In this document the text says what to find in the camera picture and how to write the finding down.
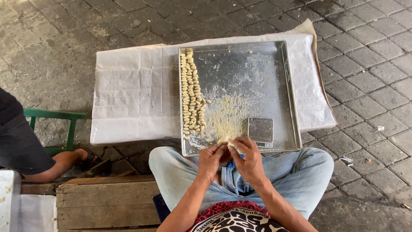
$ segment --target green metal frame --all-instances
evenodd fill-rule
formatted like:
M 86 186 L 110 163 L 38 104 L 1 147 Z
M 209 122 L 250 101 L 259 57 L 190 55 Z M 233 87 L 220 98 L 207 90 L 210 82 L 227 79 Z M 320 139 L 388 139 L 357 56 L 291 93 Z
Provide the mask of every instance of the green metal frame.
M 45 148 L 46 152 L 50 155 L 56 155 L 60 152 L 73 151 L 73 140 L 75 136 L 76 120 L 86 119 L 85 113 L 70 113 L 61 111 L 50 111 L 42 109 L 24 109 L 24 116 L 30 117 L 30 127 L 34 130 L 36 125 L 36 118 L 59 118 L 70 120 L 69 132 L 67 133 L 66 147 L 65 148 Z

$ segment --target t-shirt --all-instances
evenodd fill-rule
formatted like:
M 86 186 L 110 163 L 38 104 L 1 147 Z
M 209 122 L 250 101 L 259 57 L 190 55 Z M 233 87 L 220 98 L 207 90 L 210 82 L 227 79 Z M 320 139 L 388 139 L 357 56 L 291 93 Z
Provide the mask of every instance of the t-shirt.
M 17 99 L 0 88 L 0 125 L 12 120 L 18 114 L 23 113 L 23 107 Z
M 190 232 L 288 232 L 251 201 L 220 202 L 201 212 Z

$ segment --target ground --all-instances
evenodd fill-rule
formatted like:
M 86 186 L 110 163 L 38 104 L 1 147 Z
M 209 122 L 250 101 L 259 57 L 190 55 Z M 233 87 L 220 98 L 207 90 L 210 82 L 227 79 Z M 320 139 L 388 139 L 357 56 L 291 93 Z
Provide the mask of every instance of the ground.
M 24 107 L 86 112 L 89 143 L 96 52 L 290 30 L 306 18 L 338 121 L 302 134 L 335 171 L 311 222 L 319 231 L 407 231 L 412 206 L 412 0 L 0 0 L 1 86 Z M 44 146 L 61 147 L 64 120 L 40 120 Z M 93 147 L 114 174 L 148 174 L 148 151 L 179 140 Z M 347 166 L 340 157 L 352 159 Z

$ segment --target person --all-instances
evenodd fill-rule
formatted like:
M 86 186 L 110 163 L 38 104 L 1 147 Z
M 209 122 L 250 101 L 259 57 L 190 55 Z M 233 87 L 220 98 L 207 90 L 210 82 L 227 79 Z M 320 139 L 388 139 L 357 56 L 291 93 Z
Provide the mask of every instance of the person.
M 53 158 L 45 151 L 17 99 L 0 88 L 0 166 L 20 172 L 31 182 L 51 182 L 80 162 L 84 169 L 101 162 L 83 148 Z
M 151 151 L 149 166 L 171 210 L 163 231 L 317 231 L 307 219 L 333 172 L 323 150 L 304 148 L 280 157 L 262 157 L 256 143 L 238 137 L 185 159 L 171 147 Z M 236 167 L 222 168 L 230 159 Z

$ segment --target small kitchen scale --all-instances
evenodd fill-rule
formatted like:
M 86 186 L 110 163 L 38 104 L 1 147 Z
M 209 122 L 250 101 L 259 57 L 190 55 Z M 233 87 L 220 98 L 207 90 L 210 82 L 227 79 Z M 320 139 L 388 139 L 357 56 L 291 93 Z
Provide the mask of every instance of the small kitchen scale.
M 273 119 L 248 118 L 248 137 L 256 141 L 257 147 L 273 147 Z

